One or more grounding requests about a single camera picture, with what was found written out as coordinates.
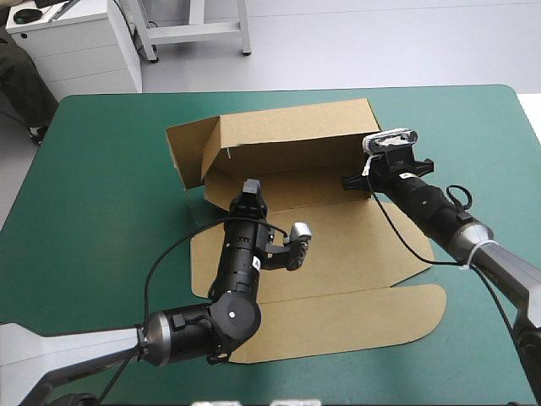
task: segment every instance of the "white floor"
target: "white floor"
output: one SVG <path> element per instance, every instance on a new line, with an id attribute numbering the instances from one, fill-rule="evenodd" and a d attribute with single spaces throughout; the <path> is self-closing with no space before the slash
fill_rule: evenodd
<path id="1" fill-rule="evenodd" d="M 146 0 L 171 25 L 186 1 Z M 541 0 L 247 0 L 254 53 L 240 40 L 161 46 L 145 91 L 256 91 L 500 83 L 541 139 Z M 207 0 L 209 21 L 235 0 Z M 6 110 L 0 97 L 0 109 Z M 36 153 L 0 116 L 0 227 Z"/>

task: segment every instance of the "cabinet drawer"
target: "cabinet drawer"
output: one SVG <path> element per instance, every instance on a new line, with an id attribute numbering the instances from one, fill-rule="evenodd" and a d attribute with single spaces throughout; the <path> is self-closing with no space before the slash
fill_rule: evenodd
<path id="1" fill-rule="evenodd" d="M 34 63 L 46 82 L 126 69 L 118 45 L 34 58 Z"/>
<path id="2" fill-rule="evenodd" d="M 12 37 L 17 45 L 25 49 L 33 58 L 106 47 L 117 43 L 108 19 L 18 32 Z"/>
<path id="3" fill-rule="evenodd" d="M 47 83 L 47 86 L 59 101 L 70 95 L 140 92 L 127 69 L 104 74 L 92 74 L 81 78 L 58 80 Z"/>

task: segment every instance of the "black cable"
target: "black cable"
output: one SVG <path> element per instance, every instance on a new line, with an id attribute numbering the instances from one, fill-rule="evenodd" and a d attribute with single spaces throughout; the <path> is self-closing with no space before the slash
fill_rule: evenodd
<path id="1" fill-rule="evenodd" d="M 45 14 L 47 14 L 49 11 L 51 11 L 51 8 L 52 8 L 53 5 L 49 6 L 49 8 L 48 8 L 46 11 L 43 12 L 43 14 L 41 15 L 42 18 L 43 18 L 43 16 L 44 16 Z"/>
<path id="2" fill-rule="evenodd" d="M 23 127 L 25 127 L 26 129 L 28 129 L 28 125 L 26 125 L 26 123 L 23 120 L 16 118 L 15 116 L 12 116 L 11 114 L 7 112 L 3 112 L 2 110 L 0 110 L 0 115 L 3 115 L 4 117 L 9 118 L 10 120 L 13 120 L 15 123 L 18 123 L 22 125 Z"/>
<path id="3" fill-rule="evenodd" d="M 152 276 L 154 275 L 154 272 L 156 271 L 157 267 L 160 265 L 160 263 L 163 261 L 163 259 L 175 248 L 177 248 L 181 243 L 186 241 L 187 239 L 191 239 L 192 237 L 196 236 L 199 233 L 203 233 L 204 231 L 208 230 L 209 228 L 213 228 L 217 226 L 218 224 L 222 224 L 223 222 L 257 222 L 258 224 L 262 224 L 268 228 L 273 228 L 276 231 L 282 233 L 284 235 L 284 238 L 287 238 L 287 233 L 282 230 L 279 227 L 273 226 L 272 224 L 269 224 L 268 222 L 265 222 L 263 220 L 257 220 L 254 218 L 247 218 L 247 217 L 223 217 L 218 220 L 215 220 L 214 222 L 210 222 L 206 225 L 204 225 L 201 228 L 198 228 L 197 230 L 193 231 L 192 233 L 189 233 L 182 238 L 175 241 L 173 244 L 171 244 L 165 251 L 163 251 L 160 256 L 154 261 L 154 264 L 149 270 L 148 275 L 146 276 L 145 281 L 145 320 L 143 322 L 143 332 L 147 332 L 148 329 L 148 322 L 149 322 L 149 285 L 150 280 L 152 279 Z"/>
<path id="4" fill-rule="evenodd" d="M 460 262 L 439 262 L 439 261 L 430 261 L 430 260 L 427 260 L 425 258 L 423 258 L 421 255 L 419 255 L 417 252 L 415 252 L 413 250 L 412 247 L 410 247 L 406 240 L 400 235 L 399 231 L 396 229 L 395 227 L 395 224 L 392 222 L 391 218 L 389 217 L 389 214 L 387 213 L 387 211 L 385 210 L 385 208 L 383 207 L 383 205 L 381 204 L 380 202 L 380 199 L 378 199 L 378 196 L 376 195 L 376 193 L 374 192 L 374 190 L 372 189 L 372 184 L 370 183 L 370 179 L 369 177 L 367 176 L 366 177 L 366 182 L 369 186 L 369 189 L 370 189 L 370 193 L 372 194 L 372 196 L 374 197 L 375 201 L 378 203 L 378 206 L 380 207 L 381 211 L 383 212 L 383 214 L 385 215 L 385 218 L 387 219 L 387 222 L 389 223 L 389 225 L 391 226 L 392 230 L 395 232 L 396 236 L 400 239 L 400 241 L 404 244 L 404 246 L 420 261 L 422 262 L 426 262 L 428 264 L 432 264 L 432 265 L 450 265 L 450 266 L 462 266 L 463 264 L 461 264 Z M 462 186 L 457 186 L 457 185 L 451 185 L 450 187 L 447 188 L 447 194 L 450 193 L 449 189 L 450 188 L 457 188 L 457 189 L 460 189 L 462 190 L 466 196 L 467 196 L 467 204 L 465 206 L 463 206 L 463 208 L 469 208 L 472 203 L 472 196 L 470 195 L 469 191 L 467 191 L 467 189 L 463 188 Z M 518 352 L 518 347 L 516 345 L 516 341 L 515 341 L 515 338 L 513 337 L 513 327 L 511 326 L 511 323 L 509 322 L 509 319 L 507 318 L 507 314 L 505 313 L 505 310 L 503 308 L 503 306 L 501 305 L 501 302 L 500 300 L 498 299 L 498 296 L 496 295 L 496 292 L 492 289 L 492 287 L 490 286 L 490 283 L 489 281 L 487 280 L 486 276 L 483 275 L 483 273 L 476 267 L 474 266 L 473 264 L 470 264 L 469 267 L 471 269 L 473 269 L 473 271 L 475 273 L 477 273 L 477 275 L 479 276 L 479 279 L 481 279 L 481 282 L 483 283 L 483 285 L 487 288 L 487 290 L 489 291 L 489 294 L 490 294 L 490 297 L 492 298 L 492 300 L 494 301 L 495 305 L 496 305 L 496 308 L 498 309 L 498 311 L 500 312 L 500 316 L 501 316 L 501 319 L 503 320 L 504 324 L 505 324 L 505 328 L 507 329 L 507 331 L 509 332 L 509 335 L 511 337 L 511 341 L 513 342 L 513 345 L 515 346 L 516 348 L 516 351 Z"/>
<path id="5" fill-rule="evenodd" d="M 100 406 L 100 404 L 103 401 L 103 399 L 105 398 L 105 396 L 107 396 L 107 394 L 109 393 L 109 391 L 111 390 L 113 385 L 115 383 L 117 383 L 117 380 L 120 377 L 120 375 L 122 375 L 122 373 L 124 371 L 124 368 L 126 368 L 126 366 L 129 364 L 129 361 L 135 356 L 135 353 L 138 350 L 139 350 L 139 346 L 136 346 L 136 347 L 133 347 L 132 350 L 128 353 L 128 356 L 126 357 L 126 359 L 118 367 L 117 371 L 115 372 L 115 375 L 112 376 L 111 380 L 109 381 L 109 383 L 107 384 L 107 386 L 105 387 L 103 392 L 101 393 L 101 395 L 98 398 L 95 406 Z"/>
<path id="6" fill-rule="evenodd" d="M 513 343 L 514 343 L 515 338 L 513 337 L 513 327 L 511 326 L 511 323 L 509 322 L 507 315 L 505 314 L 505 310 L 503 306 L 501 305 L 501 302 L 498 299 L 498 296 L 496 296 L 496 292 L 490 286 L 490 283 L 487 280 L 486 276 L 483 275 L 483 273 L 475 265 L 470 265 L 470 268 L 472 268 L 473 271 L 477 273 L 477 275 L 481 279 L 481 282 L 483 282 L 484 286 L 489 291 L 489 294 L 492 297 L 492 300 L 494 301 L 494 303 L 496 304 L 496 307 L 498 308 L 498 311 L 500 312 L 501 318 L 503 319 L 505 323 L 505 327 L 507 328 L 507 331 L 509 332 L 509 335 L 511 336 L 511 340 L 513 340 Z"/>
<path id="7" fill-rule="evenodd" d="M 381 204 L 380 202 L 380 199 L 378 198 L 377 194 L 374 192 L 374 189 L 372 189 L 372 184 L 370 183 L 370 177 L 367 176 L 366 177 L 366 183 L 368 184 L 369 186 L 369 189 L 370 189 L 370 193 L 372 194 L 372 196 L 374 197 L 374 200 L 376 201 L 376 203 L 378 204 L 378 206 L 380 207 L 381 211 L 383 212 L 383 215 L 385 216 L 385 218 L 387 219 L 387 222 L 389 223 L 389 225 L 391 226 L 392 228 L 392 231 L 395 232 L 396 236 L 398 237 L 398 239 L 400 239 L 400 241 L 402 242 L 402 244 L 404 244 L 404 246 L 407 248 L 407 250 L 409 252 L 411 252 L 413 254 L 413 256 L 415 258 L 417 258 L 418 260 L 422 261 L 422 262 L 425 262 L 427 264 L 430 264 L 430 265 L 449 265 L 449 266 L 462 266 L 463 264 L 461 264 L 460 262 L 452 262 L 452 261 L 431 261 L 431 260 L 427 260 L 426 258 L 423 258 L 421 255 L 419 255 L 417 252 L 415 252 L 415 250 L 409 246 L 409 244 L 406 242 L 406 240 L 402 237 L 402 235 L 400 234 L 400 232 L 398 231 L 398 229 L 396 228 L 395 224 L 392 222 L 391 218 L 389 217 L 389 214 L 387 213 L 387 211 L 385 210 L 385 208 L 383 207 L 383 205 Z"/>

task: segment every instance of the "unfolded cardboard box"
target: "unfolded cardboard box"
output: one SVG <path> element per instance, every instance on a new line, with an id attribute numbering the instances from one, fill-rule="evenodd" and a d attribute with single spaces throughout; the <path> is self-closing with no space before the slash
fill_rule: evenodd
<path id="1" fill-rule="evenodd" d="M 391 288 L 421 272 L 379 207 L 341 176 L 363 166 L 362 138 L 380 131 L 366 99 L 221 115 L 167 129 L 186 189 L 224 210 L 246 178 L 261 181 L 268 221 L 306 222 L 313 240 L 296 272 L 262 271 L 260 330 L 232 356 L 253 363 L 408 343 L 430 333 L 445 309 L 436 285 Z M 405 239 L 432 258 L 429 241 L 386 204 Z M 223 227 L 191 242 L 192 290 L 216 277 Z"/>

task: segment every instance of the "robotic arm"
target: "robotic arm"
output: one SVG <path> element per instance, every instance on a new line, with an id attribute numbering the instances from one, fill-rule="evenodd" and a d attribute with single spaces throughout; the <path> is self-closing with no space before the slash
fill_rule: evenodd
<path id="1" fill-rule="evenodd" d="M 441 189 L 421 177 L 434 171 L 430 160 L 415 161 L 418 136 L 409 129 L 394 129 L 363 139 L 368 154 L 362 173 L 342 180 L 345 189 L 384 193 L 430 239 L 457 262 L 477 267 L 516 307 L 512 338 L 538 404 L 541 404 L 541 270 L 493 240 L 490 228 L 466 210 L 469 192 L 459 186 Z M 467 195 L 463 205 L 453 194 Z"/>
<path id="2" fill-rule="evenodd" d="M 125 361 L 153 365 L 206 356 L 211 365 L 229 360 L 261 323 L 256 303 L 261 269 L 297 270 L 311 240 L 296 222 L 283 246 L 273 245 L 260 182 L 248 179 L 232 201 L 210 303 L 161 310 L 145 327 L 42 337 L 9 323 L 0 325 L 0 406 L 42 405 L 54 387 Z M 92 405 L 91 395 L 70 395 L 58 405 Z"/>

